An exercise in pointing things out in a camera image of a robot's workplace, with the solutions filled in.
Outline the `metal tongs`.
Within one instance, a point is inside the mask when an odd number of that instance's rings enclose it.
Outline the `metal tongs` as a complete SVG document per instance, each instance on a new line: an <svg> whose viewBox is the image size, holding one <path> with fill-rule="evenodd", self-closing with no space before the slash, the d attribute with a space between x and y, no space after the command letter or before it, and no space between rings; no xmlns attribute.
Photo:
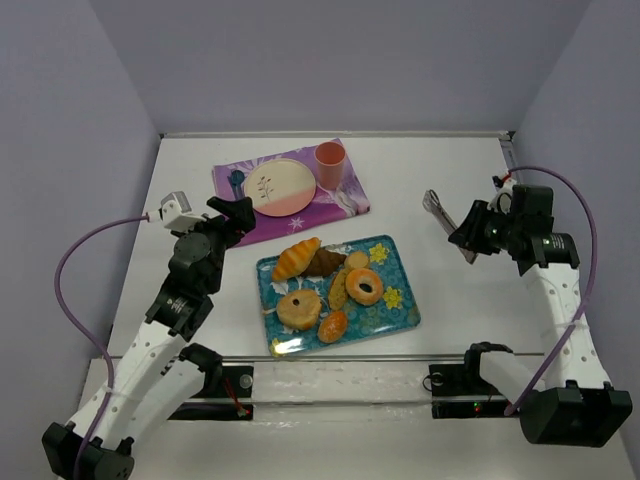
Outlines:
<svg viewBox="0 0 640 480"><path fill-rule="evenodd" d="M422 205L427 212L431 213L435 217L448 236L458 228L457 224L442 206L437 193L433 189L428 189L425 192ZM466 250L460 246L458 246L458 250L468 264L473 265L475 263L478 256L477 253Z"/></svg>

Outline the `orange glazed donut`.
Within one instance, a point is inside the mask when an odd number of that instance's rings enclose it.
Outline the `orange glazed donut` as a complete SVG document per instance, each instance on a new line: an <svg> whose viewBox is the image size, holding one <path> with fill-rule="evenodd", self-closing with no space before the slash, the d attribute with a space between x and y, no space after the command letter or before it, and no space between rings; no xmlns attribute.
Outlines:
<svg viewBox="0 0 640 480"><path fill-rule="evenodd" d="M350 271L346 277L345 288L356 303L364 306L377 303L384 291L380 277L367 268Z"/></svg>

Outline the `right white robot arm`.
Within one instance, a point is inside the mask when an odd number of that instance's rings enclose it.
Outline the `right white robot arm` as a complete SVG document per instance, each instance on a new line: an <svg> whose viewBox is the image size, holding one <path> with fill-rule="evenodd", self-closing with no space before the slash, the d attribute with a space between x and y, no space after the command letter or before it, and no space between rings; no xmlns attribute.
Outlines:
<svg viewBox="0 0 640 480"><path fill-rule="evenodd" d="M532 444L601 448L633 410L631 395L615 388L596 353L579 289L573 238L554 229L553 191L515 185L490 202L476 200L449 242L475 254L509 254L529 292L545 357L530 371L507 346L472 344L466 377L506 398Z"/></svg>

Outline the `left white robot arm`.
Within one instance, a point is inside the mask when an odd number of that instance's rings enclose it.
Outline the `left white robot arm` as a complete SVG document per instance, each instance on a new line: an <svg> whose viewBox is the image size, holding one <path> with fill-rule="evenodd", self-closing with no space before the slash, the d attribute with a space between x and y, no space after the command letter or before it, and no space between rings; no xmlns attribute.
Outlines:
<svg viewBox="0 0 640 480"><path fill-rule="evenodd" d="M107 378L66 423L54 422L42 444L62 479L127 479L133 450L179 406L222 376L221 356L193 338L213 309L227 249L256 226L250 199L211 197L215 217L195 214L183 192L136 217L159 222L176 238L168 274L134 340L119 361L103 356Z"/></svg>

